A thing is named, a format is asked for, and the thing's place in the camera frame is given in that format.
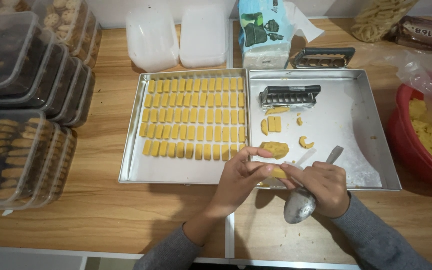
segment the metal spoon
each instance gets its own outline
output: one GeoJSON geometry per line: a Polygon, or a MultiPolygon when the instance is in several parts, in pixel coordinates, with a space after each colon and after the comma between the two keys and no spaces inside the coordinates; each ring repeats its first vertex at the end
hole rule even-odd
{"type": "MultiPolygon", "coordinates": [[[[341,155],[344,148],[336,146],[329,154],[326,163],[333,164],[341,155]]],[[[305,187],[295,188],[289,194],[284,204],[284,220],[289,224],[300,223],[307,219],[316,208],[316,197],[305,187]]]]}

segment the gray sweater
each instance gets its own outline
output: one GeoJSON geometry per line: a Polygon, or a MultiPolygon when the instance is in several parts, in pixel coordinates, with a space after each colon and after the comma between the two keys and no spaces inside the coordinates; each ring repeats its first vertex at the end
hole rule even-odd
{"type": "MultiPolygon", "coordinates": [[[[351,195],[345,214],[332,222],[349,239],[364,270],[432,270],[430,262],[355,195],[351,195]]],[[[180,226],[136,261],[133,270],[186,270],[201,249],[184,235],[180,226]]]]}

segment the baking tray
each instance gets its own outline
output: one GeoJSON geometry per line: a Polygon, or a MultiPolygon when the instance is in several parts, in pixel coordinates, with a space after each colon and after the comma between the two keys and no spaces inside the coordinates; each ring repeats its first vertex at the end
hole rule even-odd
{"type": "MultiPolygon", "coordinates": [[[[346,170],[349,190],[401,190],[366,71],[250,70],[248,79],[250,145],[276,141],[289,146],[282,159],[254,156],[253,161],[286,162],[303,169],[315,161],[324,162],[339,145],[344,151],[334,164],[346,170]],[[292,107],[272,114],[281,116],[282,130],[266,136],[261,132],[266,108],[260,107],[258,95],[269,85],[321,85],[321,93],[313,108],[292,107]],[[297,113],[301,113],[302,126],[296,123],[297,113]],[[301,136],[307,137],[306,143],[315,142],[314,147],[301,147],[301,136]]],[[[286,189],[276,178],[266,179],[257,188],[286,189]]]]}
{"type": "MultiPolygon", "coordinates": [[[[161,72],[161,73],[144,73],[139,76],[139,81],[136,88],[136,95],[131,112],[131,119],[129,120],[128,135],[126,137],[126,144],[124,146],[124,153],[121,162],[121,169],[119,172],[118,181],[120,183],[178,183],[178,184],[218,184],[219,178],[224,168],[225,162],[220,160],[195,160],[194,152],[192,159],[177,158],[177,157],[160,157],[160,156],[145,156],[142,154],[144,142],[147,137],[140,137],[139,126],[141,124],[140,114],[142,112],[144,98],[147,93],[147,85],[150,80],[167,80],[167,79],[197,79],[197,78],[231,78],[242,77],[244,82],[245,93],[245,110],[248,112],[248,92],[247,92],[247,71],[245,68],[233,69],[213,69],[213,70],[190,70],[190,71],[175,71],[175,72],[161,72]]],[[[246,114],[246,133],[248,133],[249,121],[248,113],[246,114]]],[[[207,126],[208,124],[189,124],[207,126]]],[[[193,143],[194,147],[197,143],[208,143],[206,140],[199,142],[197,140],[176,140],[169,139],[168,142],[182,141],[186,143],[193,143]]],[[[215,143],[213,144],[239,144],[242,143],[215,143]]]]}

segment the tissue package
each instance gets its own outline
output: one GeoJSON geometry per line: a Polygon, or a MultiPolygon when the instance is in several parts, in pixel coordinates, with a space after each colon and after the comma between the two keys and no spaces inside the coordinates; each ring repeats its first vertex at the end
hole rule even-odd
{"type": "Polygon", "coordinates": [[[293,37],[293,25],[282,0],[239,0],[239,46],[243,66],[285,69],[293,37]]]}

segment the wooden countertop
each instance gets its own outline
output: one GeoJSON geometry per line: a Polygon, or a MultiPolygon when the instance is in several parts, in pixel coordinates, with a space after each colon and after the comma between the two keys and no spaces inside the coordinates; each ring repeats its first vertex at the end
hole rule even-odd
{"type": "MultiPolygon", "coordinates": [[[[355,46],[354,60],[360,63],[368,56],[377,56],[377,50],[400,48],[386,42],[357,42],[349,34],[348,19],[313,22],[326,33],[308,46],[355,46]]],[[[242,66],[238,28],[235,22],[234,67],[242,66]]],[[[295,37],[292,55],[302,46],[304,39],[295,37]]],[[[396,68],[362,67],[368,72],[385,126],[400,85],[396,68]]],[[[85,125],[75,129],[78,145],[62,197],[43,208],[15,211],[6,217],[0,211],[0,246],[146,253],[211,199],[215,186],[117,182],[138,75],[142,72],[127,55],[124,29],[104,30],[93,71],[96,85],[90,115],[85,125]]],[[[432,186],[415,179],[395,162],[403,191],[355,194],[432,262],[432,186]]],[[[281,198],[287,194],[254,190],[236,211],[236,258],[355,263],[343,235],[326,218],[314,216],[298,225],[285,223],[281,198]]],[[[224,234],[221,222],[200,256],[224,258],[224,234]]]]}

